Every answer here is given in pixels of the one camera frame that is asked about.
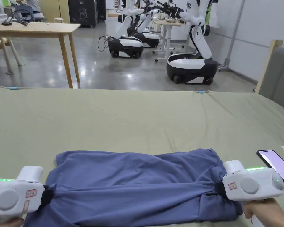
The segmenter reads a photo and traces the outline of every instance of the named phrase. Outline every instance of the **mattress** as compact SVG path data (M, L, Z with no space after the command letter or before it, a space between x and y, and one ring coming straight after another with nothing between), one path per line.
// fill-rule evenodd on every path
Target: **mattress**
M0 87L0 178L16 178L25 165L55 167L69 150L151 155L212 148L222 161L264 166L257 150L283 159L284 108L254 93L19 89ZM277 198L284 209L284 195ZM228 223L181 227L246 226Z

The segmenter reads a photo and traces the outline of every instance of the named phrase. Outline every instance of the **wheel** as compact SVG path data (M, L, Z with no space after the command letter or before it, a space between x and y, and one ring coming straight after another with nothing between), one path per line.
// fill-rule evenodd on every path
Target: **wheel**
M211 83L214 81L213 77L209 77L203 84L205 85L211 85Z
M118 54L117 54L116 51L111 51L111 56L112 56L113 58L117 58L117 57L118 57Z
M181 78L176 75L176 76L173 77L173 81L174 81L175 84L179 84L181 82Z
M138 59L138 58L140 58L140 56L141 56L141 54L139 52L136 52L135 55L134 55L134 58Z

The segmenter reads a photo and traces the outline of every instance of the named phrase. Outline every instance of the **concrete floor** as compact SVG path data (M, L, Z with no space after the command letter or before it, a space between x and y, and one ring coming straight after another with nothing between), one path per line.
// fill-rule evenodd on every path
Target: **concrete floor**
M107 50L100 52L100 36L109 34L114 24L100 23L95 29L79 28L74 33L81 83L76 83L75 69L68 37L65 38L74 88L118 90L212 90L252 92L255 85L233 72L217 72L210 86L173 83L166 74L166 61L155 63L152 50L145 49L141 59L113 59ZM0 50L0 86L68 88L58 39L13 38L20 57L26 63L18 67L7 47L13 75L6 75L6 64Z

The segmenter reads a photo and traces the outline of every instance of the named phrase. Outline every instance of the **person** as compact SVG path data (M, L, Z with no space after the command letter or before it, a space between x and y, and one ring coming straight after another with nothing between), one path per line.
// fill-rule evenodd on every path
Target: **person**
M33 9L33 13L40 13L40 5L39 5L39 0L27 0L27 3L30 7Z
M265 227L284 227L284 212L275 199L251 201L243 206L243 211L247 219L254 214Z
M0 227L20 227L24 224L23 218L13 218L9 220L7 223L0 225Z

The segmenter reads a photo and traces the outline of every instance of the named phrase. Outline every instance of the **gray cushion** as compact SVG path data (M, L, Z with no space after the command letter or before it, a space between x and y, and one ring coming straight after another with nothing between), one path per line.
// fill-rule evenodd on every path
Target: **gray cushion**
M284 47L273 49L259 94L284 107Z

